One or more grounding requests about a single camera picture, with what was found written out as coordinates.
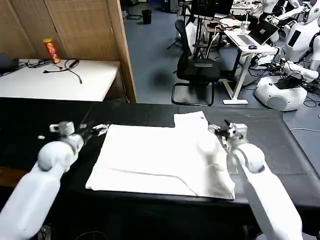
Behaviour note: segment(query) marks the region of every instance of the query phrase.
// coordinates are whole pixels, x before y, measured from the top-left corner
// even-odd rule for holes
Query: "wooden wall panel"
[[[44,0],[11,0],[31,44],[39,58],[50,58],[43,39],[52,38],[60,58],[67,58]]]
[[[36,56],[9,0],[0,0],[0,36],[0,53],[6,53],[11,58]]]
[[[45,0],[70,58],[118,60],[105,0]]]
[[[126,95],[130,103],[136,103],[134,76],[131,68],[124,21],[119,0],[107,0],[116,49],[121,63],[121,71]]]

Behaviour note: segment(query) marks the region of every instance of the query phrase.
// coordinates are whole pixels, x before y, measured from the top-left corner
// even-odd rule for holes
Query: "desk surface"
[[[257,49],[249,49],[248,46],[241,46],[236,41],[234,41],[234,39],[231,37],[231,35],[234,34],[234,31],[224,31],[224,33],[243,53],[259,54],[259,53],[273,53],[275,51],[268,44],[257,46]]]
[[[217,125],[223,125],[224,119],[247,124],[248,139],[265,153],[268,166],[282,181],[300,212],[304,227],[313,231],[319,230],[320,226],[314,221],[320,210],[319,175],[282,120],[282,114],[276,110],[9,98],[0,99],[0,108],[2,109],[0,166],[27,171],[36,162],[41,146],[46,143],[37,136],[46,135],[50,124],[62,120],[72,120],[76,126],[83,121],[94,120],[97,124],[110,122],[123,125],[174,127],[175,113],[203,111],[208,121]],[[241,179],[237,174],[231,176],[236,183],[234,201],[85,189],[103,142],[103,136],[92,138],[81,150],[78,160],[71,166],[70,171],[63,176],[59,194],[62,203],[66,204],[66,201],[70,200],[69,204],[79,204],[79,206],[88,204],[92,208],[98,208],[98,203],[109,207],[109,204],[113,203],[132,203],[142,206],[165,204],[195,209],[202,206],[213,211],[211,218],[219,221],[243,223],[249,221],[248,219],[251,219],[250,221],[254,219],[243,193]]]
[[[58,66],[63,67],[65,60]],[[0,77],[0,97],[27,99],[54,99],[72,101],[103,101],[120,68],[118,61],[80,60],[72,69],[82,80],[69,71],[58,71],[53,64],[39,68],[24,67]]]

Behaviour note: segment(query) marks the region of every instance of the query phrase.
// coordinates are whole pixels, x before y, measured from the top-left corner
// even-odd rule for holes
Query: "black trash bin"
[[[149,9],[142,10],[143,24],[151,24],[151,13],[152,11]]]

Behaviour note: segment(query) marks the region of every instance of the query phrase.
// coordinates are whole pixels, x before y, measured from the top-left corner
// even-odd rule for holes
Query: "red can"
[[[52,59],[52,62],[54,64],[60,63],[61,60],[59,58],[58,52],[57,52],[57,50],[55,48],[55,45],[54,45],[54,43],[52,41],[52,38],[44,39],[43,43],[44,43],[44,45],[46,47],[46,50],[48,51],[48,53],[49,53],[49,55],[50,55],[50,57]]]

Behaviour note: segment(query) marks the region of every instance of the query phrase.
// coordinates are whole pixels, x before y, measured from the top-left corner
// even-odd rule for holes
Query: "white desk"
[[[245,59],[245,62],[242,66],[241,73],[239,80],[236,83],[235,89],[232,90],[228,81],[226,79],[223,79],[222,82],[225,86],[226,91],[228,92],[229,96],[231,99],[225,99],[223,100],[223,104],[229,105],[229,104],[248,104],[248,101],[245,99],[238,99],[239,92],[241,90],[242,84],[244,83],[245,77],[248,74],[248,69],[249,65],[251,62],[251,59],[254,54],[259,54],[259,53],[273,53],[274,49],[267,45],[264,44],[262,46],[257,46],[257,49],[249,49],[248,46],[240,46],[238,45],[237,42],[235,42],[232,37],[230,37],[231,33],[233,31],[224,31],[225,35],[229,37],[229,39],[237,46],[237,48],[240,49],[242,54],[246,54],[247,57]]]
[[[20,62],[28,60],[38,62],[35,59],[20,59]],[[61,60],[58,65],[63,67],[65,61]],[[80,60],[72,71],[81,77],[82,84],[72,72],[43,73],[44,70],[58,71],[59,68],[53,64],[24,67],[0,77],[0,97],[102,102],[114,80],[117,87],[122,88],[118,61]]]

